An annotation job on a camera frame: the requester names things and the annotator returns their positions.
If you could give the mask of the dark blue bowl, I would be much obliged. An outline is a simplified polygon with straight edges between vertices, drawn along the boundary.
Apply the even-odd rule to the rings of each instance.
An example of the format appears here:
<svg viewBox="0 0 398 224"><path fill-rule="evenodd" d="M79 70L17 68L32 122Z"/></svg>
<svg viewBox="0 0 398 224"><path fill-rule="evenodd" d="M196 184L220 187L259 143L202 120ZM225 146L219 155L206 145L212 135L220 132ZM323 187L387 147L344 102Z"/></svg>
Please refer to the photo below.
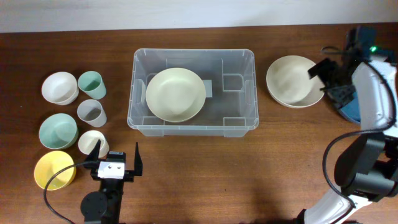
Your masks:
<svg viewBox="0 0 398 224"><path fill-rule="evenodd" d="M360 118L360 112L359 112L359 101L358 101L358 95L355 92L354 93L354 99L349 102L347 105L344 107L337 109L339 114L344 117L344 119L360 125L361 118Z"/></svg>

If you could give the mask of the yellow bowl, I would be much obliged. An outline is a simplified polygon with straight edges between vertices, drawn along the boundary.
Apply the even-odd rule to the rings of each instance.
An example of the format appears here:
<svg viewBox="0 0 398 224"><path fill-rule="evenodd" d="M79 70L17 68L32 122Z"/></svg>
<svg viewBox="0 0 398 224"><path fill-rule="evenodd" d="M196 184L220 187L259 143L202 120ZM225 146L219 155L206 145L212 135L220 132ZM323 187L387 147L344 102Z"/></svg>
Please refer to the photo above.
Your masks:
<svg viewBox="0 0 398 224"><path fill-rule="evenodd" d="M34 179L36 184L44 189L49 179L58 171L73 165L72 157L63 151L52 151L42 156L36 163ZM58 190L71 184L76 175L76 168L72 167L62 172L51 181L47 190Z"/></svg>

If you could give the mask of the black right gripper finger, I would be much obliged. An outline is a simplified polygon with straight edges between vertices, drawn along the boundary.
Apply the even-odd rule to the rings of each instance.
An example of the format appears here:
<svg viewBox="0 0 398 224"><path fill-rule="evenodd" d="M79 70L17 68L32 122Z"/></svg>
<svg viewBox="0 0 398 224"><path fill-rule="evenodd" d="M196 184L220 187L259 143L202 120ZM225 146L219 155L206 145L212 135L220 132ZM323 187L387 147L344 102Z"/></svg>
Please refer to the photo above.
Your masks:
<svg viewBox="0 0 398 224"><path fill-rule="evenodd" d="M328 95L333 106L338 110L353 101L356 92L353 85L326 86L320 90Z"/></svg>
<svg viewBox="0 0 398 224"><path fill-rule="evenodd" d="M335 70L335 61L330 60L329 58L323 59L321 62L318 62L312 68L308 70L308 74L310 79L314 77L319 77L321 80L327 80Z"/></svg>

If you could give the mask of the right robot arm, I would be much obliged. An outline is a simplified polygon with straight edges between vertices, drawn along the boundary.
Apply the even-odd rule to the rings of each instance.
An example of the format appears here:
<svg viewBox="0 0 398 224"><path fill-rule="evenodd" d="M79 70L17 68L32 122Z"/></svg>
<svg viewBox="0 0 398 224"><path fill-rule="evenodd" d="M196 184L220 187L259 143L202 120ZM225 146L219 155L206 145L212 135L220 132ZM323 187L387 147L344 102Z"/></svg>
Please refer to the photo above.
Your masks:
<svg viewBox="0 0 398 224"><path fill-rule="evenodd" d="M343 65L326 58L309 70L341 105L359 101L361 129L338 136L323 154L329 191L294 223L346 223L359 209L397 195L397 94L393 51L376 46L341 52Z"/></svg>

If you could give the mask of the large beige bowl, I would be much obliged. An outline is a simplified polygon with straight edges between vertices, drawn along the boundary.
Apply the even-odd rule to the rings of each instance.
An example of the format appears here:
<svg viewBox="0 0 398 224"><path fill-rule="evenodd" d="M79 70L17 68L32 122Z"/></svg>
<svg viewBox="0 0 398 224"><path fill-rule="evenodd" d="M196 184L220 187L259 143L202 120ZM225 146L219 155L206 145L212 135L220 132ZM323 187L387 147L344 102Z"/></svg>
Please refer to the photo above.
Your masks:
<svg viewBox="0 0 398 224"><path fill-rule="evenodd" d="M203 108L203 80L186 68L168 68L156 74L146 89L146 103L158 118L171 123L192 119Z"/></svg>

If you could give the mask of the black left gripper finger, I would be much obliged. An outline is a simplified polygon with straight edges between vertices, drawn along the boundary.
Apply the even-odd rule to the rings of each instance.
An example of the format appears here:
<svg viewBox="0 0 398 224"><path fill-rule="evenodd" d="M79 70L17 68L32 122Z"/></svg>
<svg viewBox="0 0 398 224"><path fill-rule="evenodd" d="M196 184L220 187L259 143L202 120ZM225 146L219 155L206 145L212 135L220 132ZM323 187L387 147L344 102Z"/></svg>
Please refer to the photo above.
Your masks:
<svg viewBox="0 0 398 224"><path fill-rule="evenodd" d="M99 153L101 148L101 141L98 140L93 150L86 157L83 166L84 167L96 167L99 164Z"/></svg>
<svg viewBox="0 0 398 224"><path fill-rule="evenodd" d="M143 174L143 163L141 159L141 155L139 153L139 144L136 142L136 147L134 151L134 170L131 172L131 175L136 177L136 176L142 176Z"/></svg>

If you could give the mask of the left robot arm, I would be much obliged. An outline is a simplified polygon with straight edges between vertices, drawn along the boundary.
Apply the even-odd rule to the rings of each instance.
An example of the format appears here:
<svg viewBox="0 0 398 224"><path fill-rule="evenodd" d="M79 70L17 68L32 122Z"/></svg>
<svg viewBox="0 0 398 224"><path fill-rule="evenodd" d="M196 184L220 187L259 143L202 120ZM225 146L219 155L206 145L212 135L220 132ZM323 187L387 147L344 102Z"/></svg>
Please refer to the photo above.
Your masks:
<svg viewBox="0 0 398 224"><path fill-rule="evenodd" d="M105 159L100 159L100 146L101 141L97 141L84 164L91 178L100 182L99 190L83 198L80 210L85 223L119 223L124 184L143 173L139 145L135 146L133 170L126 169L123 152L109 151Z"/></svg>

